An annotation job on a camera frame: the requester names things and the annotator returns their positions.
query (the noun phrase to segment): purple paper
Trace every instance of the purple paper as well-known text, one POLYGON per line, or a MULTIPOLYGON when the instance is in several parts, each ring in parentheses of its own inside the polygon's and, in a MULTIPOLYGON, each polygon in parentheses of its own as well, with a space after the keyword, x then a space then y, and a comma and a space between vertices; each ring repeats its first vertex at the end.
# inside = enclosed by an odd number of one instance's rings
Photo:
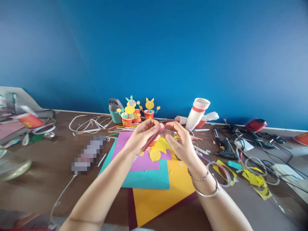
POLYGON ((160 159, 172 160, 170 149, 166 149, 166 153, 160 152, 160 159))
MULTIPOLYGON (((126 142, 132 135, 132 132, 121 132, 119 134, 115 151, 113 152, 111 160, 124 148, 126 142)), ((149 152, 144 152, 143 156, 138 156, 138 158, 134 161, 131 166, 130 172, 133 171, 146 171, 146 170, 158 170, 159 169, 159 162, 152 161, 150 159, 149 152)))

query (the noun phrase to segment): stack of white paper cups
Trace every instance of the stack of white paper cups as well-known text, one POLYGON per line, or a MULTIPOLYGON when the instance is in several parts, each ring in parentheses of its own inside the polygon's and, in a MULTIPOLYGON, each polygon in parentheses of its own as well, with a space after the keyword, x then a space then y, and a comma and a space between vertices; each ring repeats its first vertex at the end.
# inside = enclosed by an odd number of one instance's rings
POLYGON ((203 98, 196 98, 193 102, 192 109, 189 113, 187 123, 186 123, 186 129, 191 131, 195 128, 195 126, 200 122, 202 116, 205 113, 205 110, 209 107, 211 104, 210 101, 203 98))

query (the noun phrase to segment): red paper cup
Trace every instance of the red paper cup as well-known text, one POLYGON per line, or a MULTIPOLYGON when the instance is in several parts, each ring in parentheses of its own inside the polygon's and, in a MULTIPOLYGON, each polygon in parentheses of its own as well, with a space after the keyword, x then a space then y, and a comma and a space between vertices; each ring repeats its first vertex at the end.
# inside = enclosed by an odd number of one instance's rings
POLYGON ((144 110, 145 119, 153 119, 154 118, 154 110, 151 110, 152 113, 148 113, 148 110, 144 110))
POLYGON ((158 135, 158 137, 155 140, 153 140, 153 142, 150 144, 150 147, 153 147, 156 144, 156 142, 158 141, 159 137, 160 137, 160 135, 158 135))
POLYGON ((297 142, 308 146, 308 132, 293 137, 297 142))
POLYGON ((25 125, 28 129, 34 129, 44 125, 43 121, 41 121, 39 118, 29 113, 22 114, 18 116, 16 119, 22 122, 23 125, 25 125))
POLYGON ((141 122, 141 116, 137 116, 137 114, 140 114, 140 109, 135 109, 134 111, 134 123, 140 123, 141 122))
POLYGON ((123 112, 123 113, 121 114, 121 117, 122 117, 123 126, 124 126, 124 127, 130 127, 131 124, 132 124, 132 121, 133 121, 134 116, 132 116, 132 117, 130 117, 130 115, 129 115, 128 117, 127 117, 127 115, 124 116, 124 112, 123 112))
POLYGON ((202 126, 206 123, 207 120, 200 120, 200 122, 197 124, 196 128, 202 128, 202 126))

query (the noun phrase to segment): electrical wire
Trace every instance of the electrical wire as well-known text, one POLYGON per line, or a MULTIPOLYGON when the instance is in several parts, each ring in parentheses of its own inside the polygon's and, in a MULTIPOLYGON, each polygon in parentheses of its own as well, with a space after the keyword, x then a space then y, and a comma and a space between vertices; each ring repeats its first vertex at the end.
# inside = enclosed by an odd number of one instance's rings
POLYGON ((68 188, 68 186, 71 184, 71 182, 73 181, 73 179, 74 179, 76 176, 77 176, 77 175, 74 175, 73 178, 71 179, 71 181, 70 181, 70 182, 67 184, 67 186, 64 188, 64 190, 63 190, 62 193, 60 194, 59 198, 58 198, 57 201, 55 202, 55 204, 54 204, 54 206, 53 206, 53 208, 52 208, 52 210, 51 210, 51 212, 50 212, 50 217, 49 217, 49 219, 50 219, 50 221, 51 221, 53 224, 55 224, 58 228, 60 228, 60 225, 57 224, 57 223, 53 220, 53 218, 52 218, 52 215, 53 215, 53 213, 54 213, 54 209, 60 205, 61 202, 59 202, 59 200, 61 199, 63 193, 65 192, 65 190, 68 188))

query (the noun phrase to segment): red object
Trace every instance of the red object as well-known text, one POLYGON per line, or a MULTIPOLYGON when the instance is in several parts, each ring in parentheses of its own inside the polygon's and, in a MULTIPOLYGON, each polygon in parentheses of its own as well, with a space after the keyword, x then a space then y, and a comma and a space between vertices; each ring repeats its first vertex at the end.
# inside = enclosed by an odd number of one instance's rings
POLYGON ((122 122, 124 127, 130 127, 133 121, 133 118, 125 118, 122 116, 122 122))
POLYGON ((44 125, 44 122, 32 114, 26 113, 16 117, 28 129, 38 128, 44 125))
POLYGON ((144 117, 145 119, 153 119, 154 117, 154 110, 151 110, 152 113, 148 113, 149 110, 144 110, 144 117))
POLYGON ((163 123, 159 124, 159 130, 151 138, 148 139, 147 144, 143 148, 143 152, 145 152, 147 148, 150 147, 150 145, 156 140, 158 135, 165 129, 165 127, 166 126, 163 123))
POLYGON ((137 114, 140 114, 140 109, 135 109, 134 111, 134 123, 139 123, 141 122, 141 116, 137 116, 137 114))
POLYGON ((293 137, 297 142, 308 146, 308 132, 293 137))
POLYGON ((202 126, 207 122, 207 120, 200 120, 200 122, 197 124, 196 128, 202 128, 202 126))
POLYGON ((245 129, 247 129, 247 130, 249 130, 249 131, 259 132, 259 131, 261 131, 266 125, 267 125, 267 122, 265 122, 265 120, 262 120, 262 119, 254 119, 253 121, 249 122, 249 124, 247 124, 247 125, 245 126, 245 129))

